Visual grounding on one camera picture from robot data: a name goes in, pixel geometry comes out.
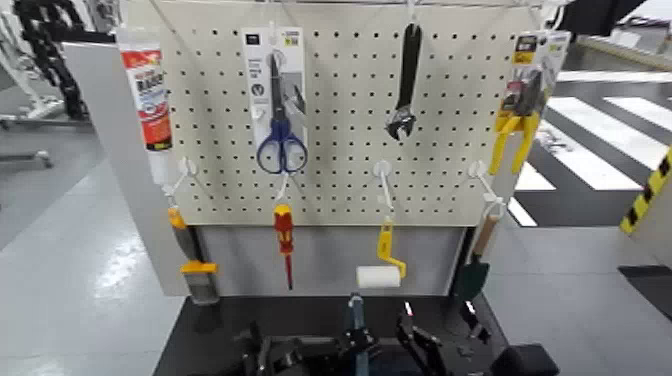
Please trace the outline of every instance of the packaging card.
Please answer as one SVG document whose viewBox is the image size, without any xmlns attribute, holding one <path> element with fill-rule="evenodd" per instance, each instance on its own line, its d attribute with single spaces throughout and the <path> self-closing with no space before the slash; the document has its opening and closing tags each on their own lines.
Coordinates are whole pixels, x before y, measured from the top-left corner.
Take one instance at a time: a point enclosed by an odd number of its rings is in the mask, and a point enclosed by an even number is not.
<svg viewBox="0 0 672 376">
<path fill-rule="evenodd" d="M 513 54 L 513 71 L 511 80 L 507 84 L 507 95 L 516 94 L 525 82 L 534 74 L 541 71 L 542 92 L 545 98 L 550 97 L 555 88 L 556 80 L 562 64 L 567 56 L 567 48 L 571 33 L 567 31 L 536 30 L 521 34 L 516 41 Z"/>
<path fill-rule="evenodd" d="M 305 127 L 305 62 L 303 29 L 254 27 L 242 29 L 245 70 L 254 140 L 259 147 L 271 134 L 271 66 L 274 54 L 282 78 L 282 96 L 292 132 L 308 145 Z"/>
</svg>

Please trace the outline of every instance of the crosswalk stripe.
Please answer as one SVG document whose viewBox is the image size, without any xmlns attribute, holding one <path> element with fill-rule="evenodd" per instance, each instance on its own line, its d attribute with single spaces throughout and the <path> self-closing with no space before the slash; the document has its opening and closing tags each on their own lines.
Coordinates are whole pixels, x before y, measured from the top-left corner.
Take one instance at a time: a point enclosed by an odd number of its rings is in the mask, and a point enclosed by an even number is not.
<svg viewBox="0 0 672 376">
<path fill-rule="evenodd" d="M 552 97 L 548 106 L 651 170 L 667 154 L 667 146 L 579 99 Z"/>
<path fill-rule="evenodd" d="M 639 97 L 607 97 L 611 102 L 626 111 L 646 119 L 662 128 L 672 131 L 672 111 L 651 101 Z"/>
<path fill-rule="evenodd" d="M 597 191 L 639 190 L 642 187 L 553 124 L 541 121 L 537 139 L 576 176 Z"/>
<path fill-rule="evenodd" d="M 518 200 L 511 197 L 509 200 L 509 212 L 523 227 L 537 227 L 537 222 L 530 216 L 530 214 L 523 209 Z"/>
<path fill-rule="evenodd" d="M 516 191 L 554 191 L 555 186 L 551 184 L 544 175 L 540 174 L 531 164 L 525 162 L 523 169 L 516 183 Z"/>
<path fill-rule="evenodd" d="M 558 81 L 582 82 L 672 82 L 669 72 L 612 72 L 612 71 L 564 71 Z"/>
</svg>

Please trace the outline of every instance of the screwdriver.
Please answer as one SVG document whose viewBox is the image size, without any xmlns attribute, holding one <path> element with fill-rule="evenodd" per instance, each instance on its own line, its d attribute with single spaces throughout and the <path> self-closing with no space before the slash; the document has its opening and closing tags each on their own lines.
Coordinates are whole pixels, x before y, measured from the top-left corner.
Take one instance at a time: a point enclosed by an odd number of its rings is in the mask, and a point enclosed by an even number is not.
<svg viewBox="0 0 672 376">
<path fill-rule="evenodd" d="M 285 272 L 287 273 L 287 287 L 290 290 L 294 288 L 292 280 L 292 251 L 294 244 L 292 239 L 292 208 L 287 204 L 280 204 L 273 210 L 275 223 L 273 227 L 278 232 L 278 242 L 280 243 L 280 254 L 285 256 Z"/>
</svg>

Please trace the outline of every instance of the pegboard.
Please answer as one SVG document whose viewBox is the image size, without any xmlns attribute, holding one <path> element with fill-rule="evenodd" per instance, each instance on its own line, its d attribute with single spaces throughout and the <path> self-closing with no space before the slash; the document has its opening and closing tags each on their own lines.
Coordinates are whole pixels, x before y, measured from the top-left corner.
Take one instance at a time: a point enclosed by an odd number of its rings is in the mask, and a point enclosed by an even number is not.
<svg viewBox="0 0 672 376">
<path fill-rule="evenodd" d="M 380 225 L 388 209 L 372 168 L 388 177 L 400 225 L 471 226 L 483 188 L 466 171 L 489 161 L 495 111 L 525 7 L 418 6 L 424 36 L 412 135 L 384 130 L 396 104 L 408 12 L 400 5 L 249 2 L 131 4 L 131 24 L 161 30 L 175 150 L 200 167 L 203 192 L 177 195 L 191 224 L 269 225 L 281 176 L 256 163 L 239 31 L 300 26 L 306 45 L 309 161 L 287 197 L 297 225 Z"/>
</svg>

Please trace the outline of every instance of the scissors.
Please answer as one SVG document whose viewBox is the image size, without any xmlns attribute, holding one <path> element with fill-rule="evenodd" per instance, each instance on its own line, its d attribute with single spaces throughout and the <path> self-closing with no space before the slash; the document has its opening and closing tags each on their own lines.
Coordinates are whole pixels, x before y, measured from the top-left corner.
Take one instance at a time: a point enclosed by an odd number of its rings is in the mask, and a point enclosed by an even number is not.
<svg viewBox="0 0 672 376">
<path fill-rule="evenodd" d="M 281 79 L 275 54 L 271 54 L 271 134 L 257 150 L 257 163 L 269 174 L 292 173 L 301 170 L 308 162 L 308 149 L 292 132 L 292 125 L 285 113 Z"/>
</svg>

